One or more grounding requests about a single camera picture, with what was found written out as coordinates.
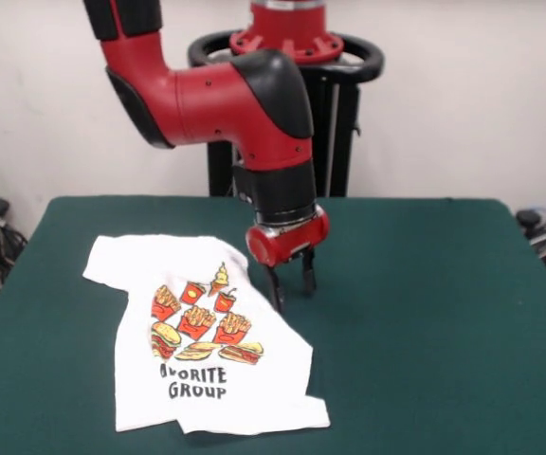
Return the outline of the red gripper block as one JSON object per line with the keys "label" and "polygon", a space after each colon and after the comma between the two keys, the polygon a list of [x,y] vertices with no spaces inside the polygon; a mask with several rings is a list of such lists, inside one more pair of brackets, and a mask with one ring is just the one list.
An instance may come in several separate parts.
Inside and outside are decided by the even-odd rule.
{"label": "red gripper block", "polygon": [[295,225],[284,227],[265,227],[254,225],[246,233],[246,244],[254,259],[264,264],[269,282],[269,301],[278,314],[283,313],[283,294],[275,266],[288,262],[303,252],[302,278],[304,292],[313,295],[317,290],[314,268],[315,246],[328,236],[330,222],[322,206],[316,205],[315,214]]}

